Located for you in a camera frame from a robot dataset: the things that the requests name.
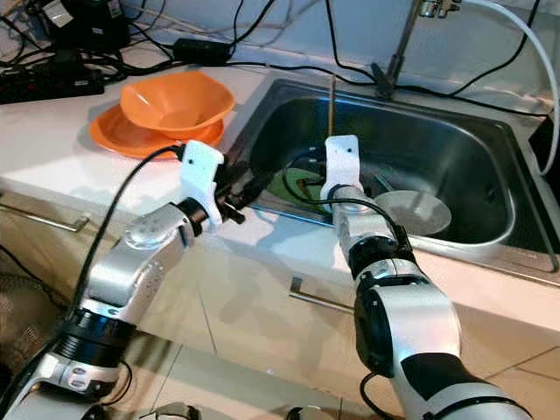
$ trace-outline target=power adapter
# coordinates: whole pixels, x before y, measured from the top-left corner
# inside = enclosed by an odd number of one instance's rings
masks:
[[[231,59],[231,45],[223,42],[180,38],[173,44],[173,57],[185,64],[218,66]]]

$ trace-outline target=sink basin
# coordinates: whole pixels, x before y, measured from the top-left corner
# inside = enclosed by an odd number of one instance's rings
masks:
[[[327,136],[328,93],[276,80],[229,152],[256,176],[280,171]],[[451,225],[415,248],[557,282],[558,239],[511,129],[502,122],[357,94],[337,93],[335,134],[360,139],[360,181],[373,194],[415,190],[439,197]],[[305,173],[321,163],[302,161]],[[264,192],[254,207],[324,225],[331,216],[285,194]]]

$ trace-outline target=tile floor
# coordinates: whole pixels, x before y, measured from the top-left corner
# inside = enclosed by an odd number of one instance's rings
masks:
[[[116,420],[136,419],[173,402],[194,405],[201,411],[203,420],[280,420],[296,405],[317,405],[336,420],[374,418],[368,408],[354,402],[144,333],[136,336],[126,359],[133,368],[134,380],[130,392],[112,409],[112,418]],[[526,406],[535,420],[557,419],[560,347],[488,379]],[[370,393],[376,386],[387,388],[373,383]],[[377,401],[384,409],[402,414],[390,393],[378,395]]]

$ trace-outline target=wall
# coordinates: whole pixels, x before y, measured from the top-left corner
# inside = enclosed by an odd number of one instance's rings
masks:
[[[129,2],[141,3],[140,0]],[[246,1],[239,22],[252,22],[265,3],[266,0]],[[289,0],[277,0],[265,22],[282,22],[288,3]],[[306,0],[294,0],[296,8],[305,3]],[[512,10],[527,19],[533,1],[504,0],[502,3],[514,4],[516,7]],[[155,11],[160,4],[160,0],[148,2]],[[238,0],[169,0],[166,13],[206,28],[218,28],[232,24],[237,4]],[[362,64],[375,60],[386,66],[398,43],[410,0],[332,0],[332,7],[342,58]],[[447,19],[418,19],[403,67],[404,81],[424,80],[427,86],[440,87],[449,81],[460,84],[513,53],[522,37],[515,27],[491,10],[470,4],[463,4],[461,8]],[[534,28],[560,73],[560,2],[543,0],[540,10],[549,13],[539,13]],[[262,42],[274,33],[261,29],[250,40]],[[273,47],[307,57],[331,57],[325,3],[319,1],[311,7]],[[482,98],[484,87],[486,91],[499,89],[524,95],[547,95],[547,85],[543,67],[528,45],[514,65],[484,79],[470,95]]]

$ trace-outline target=white countertop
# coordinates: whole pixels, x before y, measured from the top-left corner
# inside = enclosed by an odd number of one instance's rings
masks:
[[[227,132],[220,146],[227,148],[242,126],[235,119],[237,112],[244,106],[255,106],[265,90],[263,82],[270,79],[269,71],[232,67],[203,71],[224,83],[237,101],[234,112],[226,119]],[[116,189],[138,162],[100,148],[88,134],[88,124],[117,104],[120,87],[108,87],[104,95],[98,96],[1,106],[0,192],[13,191],[86,213],[104,214]],[[502,120],[512,126],[518,139],[523,139],[523,151],[528,150],[526,139],[536,126],[528,118],[455,101],[407,94],[398,94],[397,100]],[[528,163],[536,173],[535,162]],[[124,194],[115,217],[129,220],[165,202],[179,200],[179,167],[177,162],[148,164]],[[560,226],[560,210],[550,189],[539,178],[535,182],[553,222]],[[218,234],[203,235],[199,242],[281,264],[294,273],[351,282],[331,228],[251,208],[244,213],[244,225],[227,223]],[[415,254],[425,273],[454,302],[560,331],[560,288],[421,251]]]

